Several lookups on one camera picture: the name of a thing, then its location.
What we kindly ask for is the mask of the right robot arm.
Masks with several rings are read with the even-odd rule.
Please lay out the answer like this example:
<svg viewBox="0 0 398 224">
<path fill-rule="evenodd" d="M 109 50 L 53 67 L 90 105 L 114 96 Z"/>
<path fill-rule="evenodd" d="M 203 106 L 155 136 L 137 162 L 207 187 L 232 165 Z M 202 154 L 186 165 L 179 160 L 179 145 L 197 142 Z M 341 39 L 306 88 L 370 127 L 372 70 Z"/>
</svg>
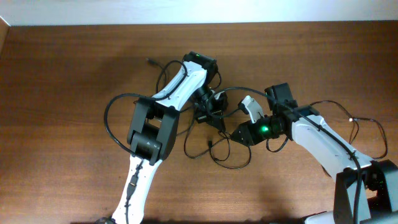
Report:
<svg viewBox="0 0 398 224">
<path fill-rule="evenodd" d="M 245 96 L 238 108 L 250 119 L 231 139 L 250 147 L 284 135 L 321 164 L 335 182 L 333 210 L 307 216 L 304 223 L 397 223 L 397 165 L 355 149 L 312 106 L 299 106 L 287 83 L 270 86 L 262 95 L 272 115 Z"/>
</svg>

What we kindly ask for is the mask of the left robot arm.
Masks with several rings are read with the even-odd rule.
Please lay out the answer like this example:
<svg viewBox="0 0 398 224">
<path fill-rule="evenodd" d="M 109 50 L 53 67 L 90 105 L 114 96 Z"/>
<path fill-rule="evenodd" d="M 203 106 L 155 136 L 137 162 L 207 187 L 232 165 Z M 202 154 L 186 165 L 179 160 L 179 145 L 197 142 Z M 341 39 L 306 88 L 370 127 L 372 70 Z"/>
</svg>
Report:
<svg viewBox="0 0 398 224">
<path fill-rule="evenodd" d="M 208 85 L 218 73 L 216 60 L 196 52 L 184 55 L 180 70 L 152 97 L 139 96 L 127 134 L 129 171 L 121 199 L 104 223 L 141 223 L 146 198 L 155 173 L 168 158 L 177 137 L 181 110 L 188 100 L 197 107 L 194 121 L 225 130 L 221 115 L 227 97 L 215 98 Z"/>
</svg>

